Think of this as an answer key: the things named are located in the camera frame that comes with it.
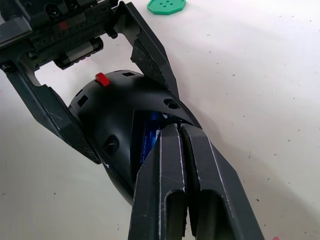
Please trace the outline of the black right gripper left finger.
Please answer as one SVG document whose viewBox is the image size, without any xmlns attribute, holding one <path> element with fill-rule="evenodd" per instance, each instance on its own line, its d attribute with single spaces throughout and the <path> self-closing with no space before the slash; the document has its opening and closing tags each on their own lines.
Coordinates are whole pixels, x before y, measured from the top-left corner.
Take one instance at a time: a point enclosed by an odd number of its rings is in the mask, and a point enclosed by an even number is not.
<svg viewBox="0 0 320 240">
<path fill-rule="evenodd" d="M 178 126 L 160 131 L 138 171 L 128 239 L 180 240 L 185 234 L 187 195 Z"/>
</svg>

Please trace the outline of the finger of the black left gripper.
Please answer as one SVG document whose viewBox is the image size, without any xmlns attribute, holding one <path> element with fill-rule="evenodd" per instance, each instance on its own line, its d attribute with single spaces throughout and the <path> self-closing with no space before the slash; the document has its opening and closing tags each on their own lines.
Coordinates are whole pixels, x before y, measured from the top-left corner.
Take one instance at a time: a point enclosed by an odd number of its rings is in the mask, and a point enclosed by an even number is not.
<svg viewBox="0 0 320 240">
<path fill-rule="evenodd" d="M 92 162 L 101 160 L 61 97 L 35 76 L 35 61 L 25 56 L 0 54 L 0 68 L 34 117 L 62 141 Z"/>
<path fill-rule="evenodd" d="M 176 98 L 178 85 L 164 46 L 133 3 L 121 1 L 113 15 L 113 29 L 132 46 L 131 61 L 145 77 L 159 83 Z"/>
</svg>

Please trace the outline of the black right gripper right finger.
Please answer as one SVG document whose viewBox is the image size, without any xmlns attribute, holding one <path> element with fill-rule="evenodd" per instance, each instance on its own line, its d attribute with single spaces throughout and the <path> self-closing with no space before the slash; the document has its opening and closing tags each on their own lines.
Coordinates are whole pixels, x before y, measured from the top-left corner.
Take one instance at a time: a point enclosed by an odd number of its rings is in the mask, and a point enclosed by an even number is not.
<svg viewBox="0 0 320 240">
<path fill-rule="evenodd" d="M 262 240 L 264 236 L 235 169 L 205 132 L 181 126 L 190 194 L 192 234 L 197 240 Z"/>
</svg>

